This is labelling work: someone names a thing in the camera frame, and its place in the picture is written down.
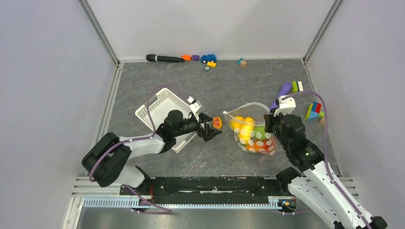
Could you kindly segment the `orange toy pumpkin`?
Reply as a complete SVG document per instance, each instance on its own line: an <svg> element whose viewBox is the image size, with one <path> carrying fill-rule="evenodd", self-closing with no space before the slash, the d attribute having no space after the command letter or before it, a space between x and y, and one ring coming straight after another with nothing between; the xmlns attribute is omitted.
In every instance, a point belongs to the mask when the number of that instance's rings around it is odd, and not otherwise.
<svg viewBox="0 0 405 229"><path fill-rule="evenodd" d="M256 140L253 145L246 145L247 152L273 155L276 152L276 145L271 139Z"/></svg>

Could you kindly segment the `yellow toy lemon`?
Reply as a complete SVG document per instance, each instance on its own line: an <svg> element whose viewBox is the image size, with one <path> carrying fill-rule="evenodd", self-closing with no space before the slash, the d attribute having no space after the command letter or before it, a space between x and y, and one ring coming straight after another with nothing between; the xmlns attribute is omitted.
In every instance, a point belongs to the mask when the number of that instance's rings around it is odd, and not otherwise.
<svg viewBox="0 0 405 229"><path fill-rule="evenodd" d="M229 122L229 126L232 130L240 129L241 125L244 124L244 118L241 116L235 116Z"/></svg>

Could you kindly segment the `green toy pepper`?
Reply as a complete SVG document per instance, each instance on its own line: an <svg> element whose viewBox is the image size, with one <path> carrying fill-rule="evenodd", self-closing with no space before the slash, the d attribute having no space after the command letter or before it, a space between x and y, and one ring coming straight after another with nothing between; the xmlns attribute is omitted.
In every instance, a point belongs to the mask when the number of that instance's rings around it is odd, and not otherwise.
<svg viewBox="0 0 405 229"><path fill-rule="evenodd" d="M265 131L265 126L255 126L254 127L254 138L256 140L265 140L265 139L270 139L272 136L271 133L268 133Z"/></svg>

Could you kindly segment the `clear zip top bag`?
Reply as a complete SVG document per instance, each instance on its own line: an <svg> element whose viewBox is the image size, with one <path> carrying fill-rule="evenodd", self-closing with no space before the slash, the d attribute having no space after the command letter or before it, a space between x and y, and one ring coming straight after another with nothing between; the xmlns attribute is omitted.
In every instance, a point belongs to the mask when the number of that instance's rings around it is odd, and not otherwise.
<svg viewBox="0 0 405 229"><path fill-rule="evenodd" d="M247 103L232 111L223 111L239 148L247 153L274 155L277 141L265 131L264 115L269 108L262 103Z"/></svg>

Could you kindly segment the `yellow toy mango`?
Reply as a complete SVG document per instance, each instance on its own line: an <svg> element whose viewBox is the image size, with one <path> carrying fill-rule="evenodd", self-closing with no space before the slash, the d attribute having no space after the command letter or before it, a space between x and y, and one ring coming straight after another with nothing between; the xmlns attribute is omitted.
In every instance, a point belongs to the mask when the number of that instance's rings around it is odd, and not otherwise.
<svg viewBox="0 0 405 229"><path fill-rule="evenodd" d="M239 131L239 141L243 145L248 145L249 142L252 140L254 137L254 127L255 127L255 121L251 117L247 117L244 120L244 124L241 125L240 131Z"/></svg>

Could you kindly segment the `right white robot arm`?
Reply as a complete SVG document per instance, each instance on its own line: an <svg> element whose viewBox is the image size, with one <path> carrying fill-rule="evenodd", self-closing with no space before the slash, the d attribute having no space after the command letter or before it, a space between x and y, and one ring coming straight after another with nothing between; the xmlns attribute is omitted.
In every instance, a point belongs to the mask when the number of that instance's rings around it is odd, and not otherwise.
<svg viewBox="0 0 405 229"><path fill-rule="evenodd" d="M264 115L265 131L273 133L294 167L277 174L276 189L301 199L330 229L385 229L387 222L363 208L325 162L322 151L306 138L300 117Z"/></svg>

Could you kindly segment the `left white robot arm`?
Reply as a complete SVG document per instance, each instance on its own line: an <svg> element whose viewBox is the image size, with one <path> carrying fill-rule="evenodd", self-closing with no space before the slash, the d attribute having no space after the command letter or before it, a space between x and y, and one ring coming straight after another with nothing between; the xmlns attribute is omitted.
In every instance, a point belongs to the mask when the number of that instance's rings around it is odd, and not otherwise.
<svg viewBox="0 0 405 229"><path fill-rule="evenodd" d="M142 195L149 191L150 181L139 168L126 166L127 161L138 156L165 153L176 145L177 137L190 133L196 133L205 142L210 141L221 134L213 124L213 118L204 113L195 115L190 112L188 118L184 118L181 111L172 110L150 135L119 137L113 132L105 134L85 155L82 166L88 172L89 181L100 187L120 182Z"/></svg>

